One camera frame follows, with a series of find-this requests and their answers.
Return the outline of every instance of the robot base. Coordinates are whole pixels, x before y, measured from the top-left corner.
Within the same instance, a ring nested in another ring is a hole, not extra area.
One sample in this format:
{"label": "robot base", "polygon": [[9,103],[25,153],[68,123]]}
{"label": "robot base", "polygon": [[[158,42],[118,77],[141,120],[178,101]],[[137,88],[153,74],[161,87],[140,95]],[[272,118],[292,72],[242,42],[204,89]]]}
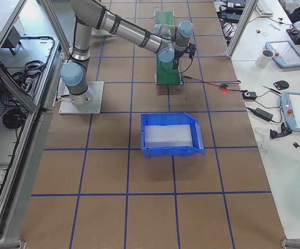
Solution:
{"label": "robot base", "polygon": [[104,91],[103,81],[89,81],[89,87],[93,90],[93,99],[85,105],[74,105],[70,98],[63,98],[60,106],[60,114],[100,114]]}

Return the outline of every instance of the pen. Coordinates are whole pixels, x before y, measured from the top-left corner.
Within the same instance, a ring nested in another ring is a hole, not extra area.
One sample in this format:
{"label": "pen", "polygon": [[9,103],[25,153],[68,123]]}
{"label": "pen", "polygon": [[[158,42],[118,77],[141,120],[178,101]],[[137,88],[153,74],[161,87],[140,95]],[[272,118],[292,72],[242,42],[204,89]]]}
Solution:
{"label": "pen", "polygon": [[263,87],[265,87],[265,88],[267,88],[267,89],[269,89],[269,90],[271,90],[271,91],[273,91],[273,92],[276,92],[276,93],[278,93],[279,95],[281,95],[281,92],[279,92],[279,91],[277,91],[277,90],[274,90],[273,88],[266,87],[266,86],[263,86]]}

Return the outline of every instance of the white bin bottom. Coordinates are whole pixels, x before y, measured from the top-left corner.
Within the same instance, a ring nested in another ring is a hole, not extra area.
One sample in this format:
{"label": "white bin bottom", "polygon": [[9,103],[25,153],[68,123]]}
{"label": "white bin bottom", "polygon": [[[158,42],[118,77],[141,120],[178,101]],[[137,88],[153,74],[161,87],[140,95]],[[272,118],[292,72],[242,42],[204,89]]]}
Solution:
{"label": "white bin bottom", "polygon": [[145,147],[193,146],[189,124],[144,126]]}

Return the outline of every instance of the robotic arm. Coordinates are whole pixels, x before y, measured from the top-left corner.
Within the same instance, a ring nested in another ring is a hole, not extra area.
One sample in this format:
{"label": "robotic arm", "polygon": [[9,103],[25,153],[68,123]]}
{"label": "robotic arm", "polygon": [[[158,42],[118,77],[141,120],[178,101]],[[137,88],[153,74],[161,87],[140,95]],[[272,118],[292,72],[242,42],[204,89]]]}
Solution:
{"label": "robotic arm", "polygon": [[183,54],[188,53],[190,59],[194,57],[195,45],[189,43],[193,25],[189,21],[182,21],[179,25],[159,24],[151,33],[121,18],[96,0],[70,0],[70,3],[76,14],[74,44],[69,49],[73,62],[62,67],[61,77],[74,104],[84,104],[91,100],[85,76],[90,58],[92,28],[105,30],[147,49],[157,54],[161,62],[173,61],[173,69],[178,68],[179,58]]}

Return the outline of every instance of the brown tiled surface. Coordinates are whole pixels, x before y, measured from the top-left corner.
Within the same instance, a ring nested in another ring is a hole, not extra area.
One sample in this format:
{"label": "brown tiled surface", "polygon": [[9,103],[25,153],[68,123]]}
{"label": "brown tiled surface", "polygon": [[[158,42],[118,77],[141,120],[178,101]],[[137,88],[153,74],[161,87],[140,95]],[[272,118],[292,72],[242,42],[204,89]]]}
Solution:
{"label": "brown tiled surface", "polygon": [[[184,74],[237,82],[211,1],[103,3],[149,30],[155,10],[173,10],[176,23],[192,20],[197,53]],[[91,38],[90,46],[87,80],[106,82],[102,113],[60,116],[57,105],[21,236],[27,247],[281,248],[241,94],[195,79],[158,87],[153,53],[118,37]],[[180,70],[189,63],[181,58]],[[169,111],[200,121],[205,155],[145,158],[141,113]]]}

